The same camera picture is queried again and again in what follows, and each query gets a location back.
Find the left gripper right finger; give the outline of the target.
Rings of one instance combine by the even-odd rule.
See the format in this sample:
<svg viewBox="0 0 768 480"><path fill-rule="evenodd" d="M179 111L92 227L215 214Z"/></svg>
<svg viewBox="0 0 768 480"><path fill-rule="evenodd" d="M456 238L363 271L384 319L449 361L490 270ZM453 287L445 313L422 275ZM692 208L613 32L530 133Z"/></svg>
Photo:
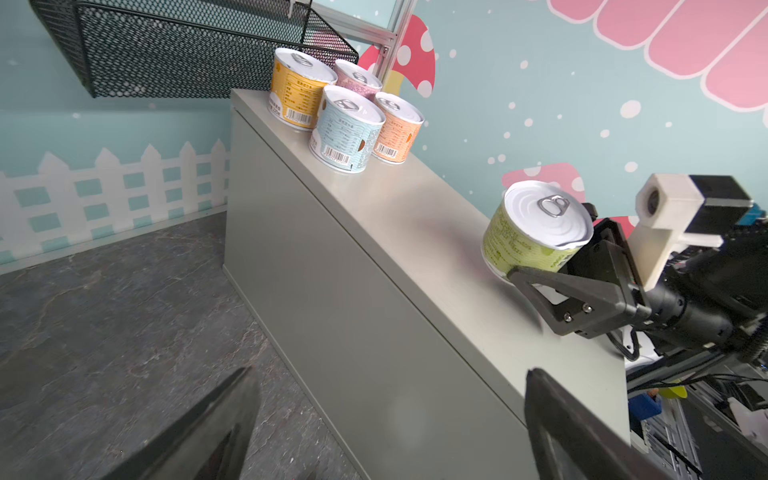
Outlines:
<svg viewBox="0 0 768 480"><path fill-rule="evenodd" d="M527 372L524 413L541 479L667 479L545 370Z"/></svg>

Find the green label can front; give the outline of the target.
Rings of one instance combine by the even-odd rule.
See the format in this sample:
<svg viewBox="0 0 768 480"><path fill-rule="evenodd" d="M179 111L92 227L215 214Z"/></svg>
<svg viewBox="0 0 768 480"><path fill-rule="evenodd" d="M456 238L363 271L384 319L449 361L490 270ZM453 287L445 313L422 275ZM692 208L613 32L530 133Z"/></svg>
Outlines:
<svg viewBox="0 0 768 480"><path fill-rule="evenodd" d="M515 267L559 271L594 234L586 207L545 182L511 185L482 239L486 265L501 278Z"/></svg>

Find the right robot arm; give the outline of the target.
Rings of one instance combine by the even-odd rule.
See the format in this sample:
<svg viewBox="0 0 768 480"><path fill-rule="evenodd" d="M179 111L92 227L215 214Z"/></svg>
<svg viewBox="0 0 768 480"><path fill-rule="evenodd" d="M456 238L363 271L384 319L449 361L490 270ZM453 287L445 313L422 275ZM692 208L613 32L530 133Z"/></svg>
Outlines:
<svg viewBox="0 0 768 480"><path fill-rule="evenodd" d="M701 381L717 365L752 364L767 350L765 222L734 227L717 248L674 256L653 288L641 286L622 226L609 219L559 271L515 267L506 279L558 335L605 335L634 361L645 334L660 358L628 374L631 392Z"/></svg>

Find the yellow label can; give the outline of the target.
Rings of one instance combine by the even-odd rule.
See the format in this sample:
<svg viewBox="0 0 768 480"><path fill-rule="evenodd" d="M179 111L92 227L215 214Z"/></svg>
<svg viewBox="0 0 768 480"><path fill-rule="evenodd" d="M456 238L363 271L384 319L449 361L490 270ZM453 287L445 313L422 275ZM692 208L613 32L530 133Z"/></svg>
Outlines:
<svg viewBox="0 0 768 480"><path fill-rule="evenodd" d="M326 86L335 85L338 75L314 57L289 48L274 52L269 94L270 112L293 128L311 131Z"/></svg>

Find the orange label can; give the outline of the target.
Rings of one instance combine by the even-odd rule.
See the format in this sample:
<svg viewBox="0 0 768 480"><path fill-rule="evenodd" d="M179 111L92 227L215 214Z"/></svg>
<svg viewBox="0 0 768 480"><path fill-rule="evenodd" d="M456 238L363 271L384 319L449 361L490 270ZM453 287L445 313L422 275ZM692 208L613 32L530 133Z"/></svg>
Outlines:
<svg viewBox="0 0 768 480"><path fill-rule="evenodd" d="M377 93L375 104L384 112L386 120L373 154L382 161L402 164L406 161L425 118L409 102L391 93Z"/></svg>

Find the white lid can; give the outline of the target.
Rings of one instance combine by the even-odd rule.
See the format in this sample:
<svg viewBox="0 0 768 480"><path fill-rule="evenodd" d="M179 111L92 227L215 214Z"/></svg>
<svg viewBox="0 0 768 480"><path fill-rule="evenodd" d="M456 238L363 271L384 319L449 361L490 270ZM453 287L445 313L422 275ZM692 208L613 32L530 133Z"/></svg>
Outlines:
<svg viewBox="0 0 768 480"><path fill-rule="evenodd" d="M310 152L333 169L363 172L386 121L383 111L358 93L327 85L317 115Z"/></svg>

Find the pink label can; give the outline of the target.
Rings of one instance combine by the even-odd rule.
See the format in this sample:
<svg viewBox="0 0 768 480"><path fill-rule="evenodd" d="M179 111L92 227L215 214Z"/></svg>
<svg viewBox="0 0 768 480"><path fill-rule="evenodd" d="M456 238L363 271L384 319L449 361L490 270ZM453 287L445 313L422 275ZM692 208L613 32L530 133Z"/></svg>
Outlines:
<svg viewBox="0 0 768 480"><path fill-rule="evenodd" d="M371 102L383 89L383 84L375 75L350 61L336 59L334 70L338 76L337 86L351 90Z"/></svg>

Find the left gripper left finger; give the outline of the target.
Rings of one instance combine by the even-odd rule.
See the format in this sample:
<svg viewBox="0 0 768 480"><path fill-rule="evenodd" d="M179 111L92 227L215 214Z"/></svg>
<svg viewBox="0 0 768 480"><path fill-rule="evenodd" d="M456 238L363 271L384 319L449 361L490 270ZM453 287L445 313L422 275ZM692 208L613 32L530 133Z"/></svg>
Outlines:
<svg viewBox="0 0 768 480"><path fill-rule="evenodd" d="M261 406L259 378L237 369L107 479L238 479Z"/></svg>

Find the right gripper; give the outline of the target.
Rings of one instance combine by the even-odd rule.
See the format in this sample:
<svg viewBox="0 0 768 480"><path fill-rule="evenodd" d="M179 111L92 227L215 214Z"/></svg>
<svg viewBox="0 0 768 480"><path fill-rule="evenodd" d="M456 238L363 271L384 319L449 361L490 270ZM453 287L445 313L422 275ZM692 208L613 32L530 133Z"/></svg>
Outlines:
<svg viewBox="0 0 768 480"><path fill-rule="evenodd" d="M590 242L563 271L515 267L507 276L555 334L600 336L623 326L640 328L650 318L649 300L619 223L599 221Z"/></svg>

